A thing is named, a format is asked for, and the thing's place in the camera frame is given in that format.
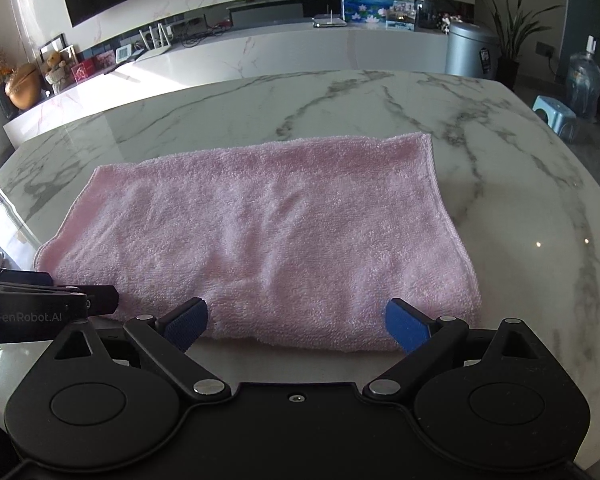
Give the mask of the red gift box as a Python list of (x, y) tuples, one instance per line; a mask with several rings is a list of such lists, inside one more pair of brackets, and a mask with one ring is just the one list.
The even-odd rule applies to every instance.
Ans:
[(76, 84), (93, 77), (96, 72), (97, 65), (94, 61), (94, 58), (88, 58), (87, 60), (76, 63), (76, 65), (71, 67), (73, 80)]

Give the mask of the light blue plastic stool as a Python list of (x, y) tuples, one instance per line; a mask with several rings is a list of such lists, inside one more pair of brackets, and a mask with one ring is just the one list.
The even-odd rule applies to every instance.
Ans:
[(551, 96), (537, 96), (532, 110), (564, 142), (573, 142), (578, 133), (577, 116), (562, 101)]

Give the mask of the tall green potted plant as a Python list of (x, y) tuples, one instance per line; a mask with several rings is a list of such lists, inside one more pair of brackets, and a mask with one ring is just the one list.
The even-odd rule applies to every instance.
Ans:
[(494, 32), (498, 38), (500, 57), (495, 70), (495, 79), (509, 90), (515, 88), (519, 74), (519, 58), (524, 42), (532, 35), (547, 32), (552, 28), (542, 23), (541, 16), (558, 10), (561, 4), (546, 6), (540, 10), (524, 10), (524, 0), (505, 0), (501, 10), (496, 0), (479, 0), (489, 11)]

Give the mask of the brown ceramic jar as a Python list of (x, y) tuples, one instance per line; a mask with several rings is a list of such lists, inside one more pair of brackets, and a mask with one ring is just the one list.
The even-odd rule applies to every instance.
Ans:
[(32, 63), (17, 68), (7, 79), (5, 93), (18, 110), (30, 110), (41, 99), (41, 75)]

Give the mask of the clear water jug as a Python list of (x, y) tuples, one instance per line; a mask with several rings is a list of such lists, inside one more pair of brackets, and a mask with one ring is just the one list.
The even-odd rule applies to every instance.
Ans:
[(600, 66), (595, 61), (596, 47), (596, 38), (588, 36), (585, 50), (570, 56), (566, 78), (567, 106), (587, 122), (594, 122), (600, 98)]

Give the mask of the black picture frame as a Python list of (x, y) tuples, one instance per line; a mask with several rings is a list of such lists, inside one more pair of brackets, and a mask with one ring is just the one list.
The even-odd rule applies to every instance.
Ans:
[(40, 64), (45, 63), (53, 52), (60, 52), (65, 47), (67, 47), (67, 43), (64, 34), (59, 34), (52, 40), (47, 41), (46, 44), (38, 48), (38, 60)]

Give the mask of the white desk clock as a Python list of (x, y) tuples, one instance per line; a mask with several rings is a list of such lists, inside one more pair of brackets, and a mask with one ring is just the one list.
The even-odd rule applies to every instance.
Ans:
[(126, 61), (133, 53), (132, 44), (125, 44), (124, 46), (118, 47), (116, 50), (116, 63), (122, 63)]

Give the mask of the pink terry towel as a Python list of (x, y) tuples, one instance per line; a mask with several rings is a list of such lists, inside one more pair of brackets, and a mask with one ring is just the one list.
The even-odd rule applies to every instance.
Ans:
[(116, 318), (199, 297), (206, 334), (391, 351), (385, 307), (480, 316), (468, 252), (426, 133), (215, 148), (97, 167), (36, 270), (111, 285)]

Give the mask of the white marble tv console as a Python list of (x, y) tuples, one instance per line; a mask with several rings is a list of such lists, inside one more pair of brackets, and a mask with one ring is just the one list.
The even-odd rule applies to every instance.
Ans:
[(76, 120), (112, 108), (222, 81), (320, 70), (445, 72), (449, 37), (442, 32), (309, 23), (233, 30), (195, 47), (125, 63), (53, 96), (4, 125), (14, 148)]

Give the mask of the white wifi router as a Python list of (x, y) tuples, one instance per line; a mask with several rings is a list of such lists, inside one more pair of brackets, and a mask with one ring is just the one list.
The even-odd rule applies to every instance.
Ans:
[(162, 23), (149, 25), (148, 29), (144, 32), (140, 30), (138, 33), (140, 34), (140, 40), (142, 40), (144, 50), (137, 58), (137, 61), (155, 58), (156, 56), (168, 52), (172, 48), (169, 34), (166, 32), (166, 28)]

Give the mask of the teddy bear toy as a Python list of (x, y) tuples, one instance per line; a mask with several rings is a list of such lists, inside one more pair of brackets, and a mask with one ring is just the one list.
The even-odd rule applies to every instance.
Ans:
[(43, 76), (55, 94), (66, 88), (68, 84), (67, 64), (59, 52), (53, 51), (48, 56), (44, 64)]

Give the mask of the grey metal trash bin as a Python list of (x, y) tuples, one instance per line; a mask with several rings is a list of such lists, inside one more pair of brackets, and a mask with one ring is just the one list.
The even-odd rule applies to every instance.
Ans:
[(454, 76), (493, 79), (500, 56), (498, 35), (490, 29), (464, 22), (449, 27), (445, 73)]

